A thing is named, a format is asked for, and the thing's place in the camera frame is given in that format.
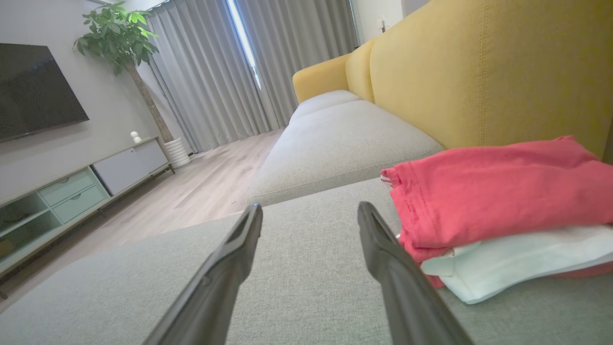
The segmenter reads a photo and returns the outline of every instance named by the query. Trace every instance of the white figurine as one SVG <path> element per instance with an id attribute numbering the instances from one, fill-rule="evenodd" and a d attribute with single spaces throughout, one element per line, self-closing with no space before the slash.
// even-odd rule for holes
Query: white figurine
<path id="1" fill-rule="evenodd" d="M 134 142 L 140 142 L 142 140 L 138 132 L 132 132 L 130 133 L 130 136 L 134 139 Z"/>

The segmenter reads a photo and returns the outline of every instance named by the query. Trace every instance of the gray curtain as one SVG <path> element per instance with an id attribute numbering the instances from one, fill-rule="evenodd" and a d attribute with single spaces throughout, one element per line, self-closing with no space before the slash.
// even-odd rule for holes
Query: gray curtain
<path id="1" fill-rule="evenodd" d="M 152 10 L 153 71 L 195 152 L 279 128 L 269 121 L 225 0 Z"/>
<path id="2" fill-rule="evenodd" d="M 349 0 L 236 0 L 262 80 L 265 108 L 287 124 L 298 106 L 297 71 L 357 45 Z"/>

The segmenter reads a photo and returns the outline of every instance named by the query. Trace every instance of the folded towel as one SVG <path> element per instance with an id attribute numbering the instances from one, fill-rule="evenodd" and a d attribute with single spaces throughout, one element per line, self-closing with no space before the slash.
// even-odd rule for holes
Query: folded towel
<path id="1" fill-rule="evenodd" d="M 440 276 L 462 301 L 475 304 L 529 279 L 613 261 L 613 228 L 565 227 L 490 239 L 470 249 L 429 259 L 421 268 Z"/>
<path id="2" fill-rule="evenodd" d="M 417 262 L 485 239 L 613 221 L 613 166 L 571 136 L 451 149 L 382 176 L 394 188 L 399 241 Z"/>

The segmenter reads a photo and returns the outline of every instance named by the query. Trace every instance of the plant trunk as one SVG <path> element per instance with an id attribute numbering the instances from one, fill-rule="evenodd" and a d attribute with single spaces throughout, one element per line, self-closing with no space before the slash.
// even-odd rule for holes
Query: plant trunk
<path id="1" fill-rule="evenodd" d="M 147 107 L 149 108 L 149 111 L 153 116 L 153 120 L 155 120 L 155 123 L 158 125 L 160 133 L 162 133 L 162 139 L 164 140 L 164 142 L 173 141 L 172 134 L 168 130 L 168 126 L 166 126 L 166 122 L 164 122 L 162 115 L 159 113 L 158 107 L 155 105 L 155 102 L 153 101 L 149 90 L 147 90 L 145 83 L 143 83 L 143 80 L 140 78 L 138 71 L 136 71 L 136 66 L 134 65 L 134 63 L 127 63 L 126 70 L 128 71 L 128 73 L 130 73 L 132 79 L 134 79 L 134 83 L 139 89 L 140 95 L 143 96 L 143 99 L 145 100 L 145 103 L 147 104 Z"/>

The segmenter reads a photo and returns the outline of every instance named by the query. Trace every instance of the window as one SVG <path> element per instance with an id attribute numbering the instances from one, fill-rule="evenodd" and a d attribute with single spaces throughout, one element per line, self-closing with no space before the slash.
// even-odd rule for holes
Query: window
<path id="1" fill-rule="evenodd" d="M 236 0 L 227 1 L 228 6 L 230 7 L 230 13 L 232 14 L 232 21 L 234 21 L 234 27 L 236 28 L 236 32 L 238 33 L 238 38 L 240 39 L 240 43 L 243 46 L 243 51 L 245 52 L 247 61 L 249 61 L 249 65 L 253 70 L 253 76 L 256 79 L 257 87 L 259 87 L 259 89 L 261 90 L 262 84 L 260 84 L 260 77 L 257 74 L 256 58 L 253 55 L 253 50 L 251 50 L 251 45 L 249 44 L 249 39 L 247 38 L 247 32 L 245 31 L 245 27 L 243 26 L 243 20 L 240 18 L 238 8 L 236 7 Z"/>

